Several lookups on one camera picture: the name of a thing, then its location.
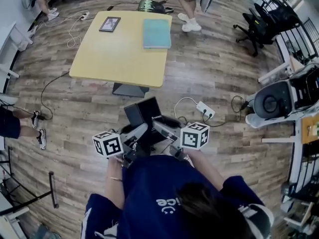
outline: white cable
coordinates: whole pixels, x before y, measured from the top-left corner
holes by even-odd
[[[195,102],[195,100],[194,100],[193,98],[190,98],[190,97],[181,98],[181,99],[176,103],[176,105],[174,106],[175,118],[177,118],[177,115],[176,115],[176,106],[177,106],[178,103],[179,103],[180,101],[182,101],[183,99],[191,99],[191,100],[197,105],[197,103]]]
[[[82,42],[80,36],[77,36],[77,37],[74,38],[74,37],[71,35],[71,33],[70,33],[71,29],[74,27],[75,23],[78,22],[78,20],[79,20],[79,19],[77,19],[77,20],[73,23],[72,27],[71,27],[70,30],[69,30],[69,35],[72,37],[72,39],[70,39],[70,40],[67,42],[67,44],[66,44],[66,45],[68,46],[68,48],[73,48],[73,47],[76,45],[76,41],[75,41],[76,38],[79,38],[79,39],[80,39],[80,43]],[[69,46],[69,42],[72,41],[72,40],[74,41],[74,44],[70,47],[70,46]]]
[[[45,25],[45,26],[47,26],[47,27],[57,26],[57,25],[59,25],[59,24],[62,24],[63,22],[65,22],[65,21],[68,20],[69,18],[73,17],[74,15],[76,15],[76,14],[78,14],[78,13],[84,13],[84,12],[88,13],[89,11],[88,11],[88,10],[78,11],[78,12],[76,12],[75,14],[73,14],[73,15],[67,17],[65,20],[63,20],[63,21],[61,21],[61,22],[59,22],[59,23],[57,23],[57,24],[54,24],[54,25],[47,25],[44,21],[42,21],[41,25],[38,27],[38,29],[36,30],[35,33],[37,33],[37,31],[42,27],[42,25]],[[74,27],[75,23],[78,22],[78,20],[80,20],[80,19],[81,19],[81,18],[78,18],[78,19],[73,23],[72,27],[70,28],[70,30],[69,30],[69,32],[68,32],[69,35],[71,36],[71,39],[68,40],[68,42],[67,42],[67,44],[66,44],[66,45],[68,46],[68,48],[73,48],[73,47],[76,45],[76,41],[75,41],[76,38],[79,38],[79,39],[80,39],[80,43],[82,42],[80,36],[73,37],[72,34],[70,33],[70,31],[71,31],[72,28]],[[74,44],[73,44],[72,46],[69,46],[69,42],[70,42],[70,41],[74,41]]]

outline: wooden floor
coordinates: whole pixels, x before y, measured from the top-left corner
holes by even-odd
[[[61,16],[87,9],[93,17],[110,5],[135,1],[140,0],[67,0],[58,2],[56,7]],[[181,31],[182,22],[177,19],[177,14],[182,12],[178,1],[169,0],[167,6],[175,11],[171,26],[172,47],[167,55],[163,86],[151,89],[148,95],[156,96],[162,113],[167,116],[173,117],[175,103],[188,96],[210,105],[216,111],[216,124],[230,121],[211,128],[205,153],[224,176],[244,176],[277,217],[274,238],[286,238],[282,235],[285,226],[279,211],[280,186],[288,176],[292,146],[263,144],[261,138],[290,136],[292,125],[282,123],[252,129],[245,124],[244,116],[240,122],[232,122],[239,117],[230,106],[235,95],[245,98],[259,90],[258,77],[281,64],[276,45],[265,46],[254,58],[249,41],[235,42],[242,33],[232,25],[246,26],[242,13],[251,7],[249,0],[214,0],[207,13],[200,12],[198,6],[197,21],[202,31],[188,34]],[[136,4],[122,4],[113,10],[136,8]],[[74,21],[41,27],[33,37],[34,44],[20,53],[14,66],[20,78],[10,80],[7,90],[7,94],[19,97],[18,107],[29,111],[41,109],[49,117],[48,110],[40,104],[41,91],[49,81],[70,70],[79,47],[79,39],[74,48],[69,49],[66,44]],[[90,20],[77,22],[72,34],[83,38],[90,23]],[[15,176],[29,189],[37,194],[44,193],[49,189],[47,173],[55,173],[60,208],[53,209],[50,197],[31,205],[30,212],[21,219],[28,235],[43,223],[64,239],[79,238],[87,199],[93,192],[103,193],[107,167],[107,160],[95,153],[91,136],[127,124],[123,107],[139,100],[112,95],[112,86],[113,83],[69,76],[56,80],[43,94],[44,103],[54,113],[52,120],[40,122],[40,127],[47,130],[47,149],[41,151],[34,139],[6,140],[6,145],[13,148]],[[201,120],[201,114],[188,100],[181,102],[176,112],[188,120]],[[17,197],[30,198],[22,190]]]

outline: power strip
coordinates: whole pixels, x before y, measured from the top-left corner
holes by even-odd
[[[90,15],[89,12],[83,13],[82,16],[81,16],[81,20],[86,20],[86,18],[87,18],[89,15]]]
[[[196,109],[198,109],[204,116],[208,118],[212,118],[215,115],[215,111],[204,104],[202,101],[198,102],[196,105]]]

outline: picture frame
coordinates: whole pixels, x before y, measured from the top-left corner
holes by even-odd
[[[100,27],[100,32],[113,32],[120,22],[120,17],[107,17],[106,20],[103,22],[102,26]]]

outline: hand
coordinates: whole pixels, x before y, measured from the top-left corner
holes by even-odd
[[[109,158],[108,164],[109,165],[119,165],[122,164],[123,160],[120,158],[120,156],[113,156]]]
[[[203,152],[201,150],[196,150],[196,149],[188,149],[188,148],[183,148],[184,154],[188,155],[189,157],[193,156],[202,156]]]

